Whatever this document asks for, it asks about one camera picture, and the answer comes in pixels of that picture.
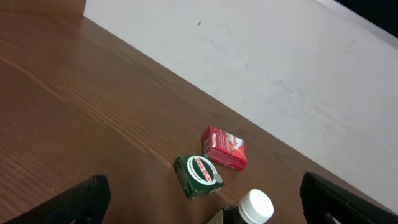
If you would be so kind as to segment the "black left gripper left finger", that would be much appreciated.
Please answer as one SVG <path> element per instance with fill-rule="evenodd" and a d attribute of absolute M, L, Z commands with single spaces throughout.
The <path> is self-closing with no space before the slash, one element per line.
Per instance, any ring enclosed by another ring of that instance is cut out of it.
<path fill-rule="evenodd" d="M 101 224 L 110 200 L 107 177 L 94 175 L 4 224 Z"/>

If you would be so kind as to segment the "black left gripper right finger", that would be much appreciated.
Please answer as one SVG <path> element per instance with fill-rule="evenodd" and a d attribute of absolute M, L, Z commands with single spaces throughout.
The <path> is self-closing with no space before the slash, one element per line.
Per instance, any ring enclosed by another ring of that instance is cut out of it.
<path fill-rule="evenodd" d="M 308 224 L 397 224 L 397 215 L 313 172 L 304 174 L 300 198 Z"/>

